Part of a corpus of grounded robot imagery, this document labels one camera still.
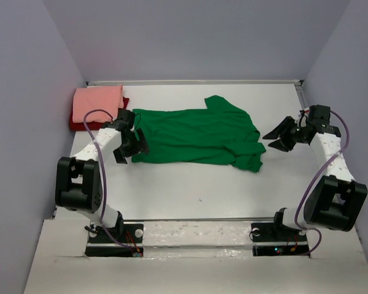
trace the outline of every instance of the folded towel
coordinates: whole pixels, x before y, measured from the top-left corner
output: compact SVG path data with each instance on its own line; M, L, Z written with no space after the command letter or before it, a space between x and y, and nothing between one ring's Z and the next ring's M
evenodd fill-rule
M124 103L123 108L126 109L128 103L129 103L129 98L123 97L123 103ZM93 121L93 122L88 122L87 123L87 126L90 128L90 130L99 130L102 127L103 124L104 124L103 122L95 122L95 121ZM70 130L75 130L75 131L76 130L86 130L85 129L85 126L83 125L82 122L75 123L72 120L72 112L71 112L71 114L69 116L69 129Z
M72 104L72 120L74 123L82 123L85 114L94 109L106 110L116 118L117 110L123 106L123 85L78 88ZM110 117L99 111L87 117L88 123L92 121L104 123L110 121Z

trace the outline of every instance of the pink cloth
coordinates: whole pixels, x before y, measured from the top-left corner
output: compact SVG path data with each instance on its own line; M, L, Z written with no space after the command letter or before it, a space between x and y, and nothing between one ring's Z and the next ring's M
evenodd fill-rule
M118 109L123 107L123 85L78 88L72 105L74 111L72 120L74 123L82 123L86 113L98 108L106 110L116 118ZM101 111L92 113L87 117L88 123L92 121L104 123L110 120L109 115Z

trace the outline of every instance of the green fabric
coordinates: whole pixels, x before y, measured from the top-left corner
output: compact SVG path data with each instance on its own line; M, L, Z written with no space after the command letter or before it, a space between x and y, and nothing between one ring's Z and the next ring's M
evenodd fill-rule
M231 164L258 172L266 150L258 143L260 134L250 116L220 96L206 98L205 103L207 109L134 109L140 114L135 126L139 123L150 152L132 157L132 162Z

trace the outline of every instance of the purple cable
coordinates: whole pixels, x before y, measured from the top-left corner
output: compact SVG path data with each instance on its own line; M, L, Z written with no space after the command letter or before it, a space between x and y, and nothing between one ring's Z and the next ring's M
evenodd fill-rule
M302 227L300 224L299 224L299 222L298 222L298 218L299 218L299 213L300 213L300 210L301 210L301 208L302 208L302 206L304 205L304 202L305 202L305 200L307 199L307 197L308 197L308 194L309 194L309 192L311 191L311 189L312 189L312 186L314 185L314 183L316 182L316 180L320 177L320 175L324 172L324 170L327 168L327 166L335 159L335 158L337 158L338 156L339 156L339 154L342 154L345 150L346 150L346 148L348 148L348 145L349 145L349 142L350 142L350 133L349 133L349 128L348 128L348 126L346 125L346 122L342 119L342 117L338 114L338 113L336 113L336 112L334 112L334 111L332 111L332 110L330 110L330 112L333 114L333 115L335 115L339 120L340 120L340 122L343 124L343 127L345 128L345 132L346 132L346 142L345 142L345 145L340 149L340 151L338 151L337 153L335 153L333 156L331 156L330 157L330 159L329 160L327 160L326 161L326 163L318 170L318 172L316 173L316 175L313 177L313 179L311 180L311 182L309 183L309 185L308 185L308 188L307 188L307 190L305 190L305 192L304 192L304 195L302 196L302 198L301 198L301 201L300 201L300 203L299 203L299 206L297 207L297 211L296 211L296 214L294 215L294 223L300 228L300 229L302 229L302 230L305 230L305 228L304 227ZM308 252L306 252L306 253L304 253L304 254L302 254L302 255L308 255L308 254L311 254L313 251L315 251L316 250L316 248L318 248L318 246L320 245L320 242L321 242L321 239L322 239L322 234L321 234L321 232L317 229L317 228L309 228L308 230L313 230L313 231L316 231L316 232L318 232L318 234L319 234L319 240L318 240L318 242L315 244L315 246L311 249L311 250L309 250Z
M102 158L102 151L98 145L98 143L96 142L96 137L94 137L93 133L91 132L90 128L87 126L87 122L86 122L86 119L87 117L94 113L94 112L98 112L98 111L101 111L101 112L104 112L106 113L107 115L110 116L110 118L113 120L113 116L107 112L106 110L103 110L103 109L94 109L94 110L91 110L89 111L88 113L85 114L85 116L83 117L83 125L85 126L85 129L86 131L88 132L88 134L90 135L96 149L97 149L97 153L98 153L98 158L99 158L99 164L101 166L101 171L102 171L102 186L103 186L103 191L102 191L102 211L101 211L101 217L100 217L100 223L101 223L101 227L104 229L106 235L108 235L108 237L116 244L122 246L122 247L125 247L125 248L128 248L130 250L132 250L132 247L131 246L128 246L128 245L125 245L119 241L117 241L111 234L110 232L108 231L108 229L105 227L104 223L103 223L103 218L104 218L104 214L105 214L105 208L106 208L106 201L107 201L107 192L106 192L106 172L105 172L105 164L104 164L104 160Z

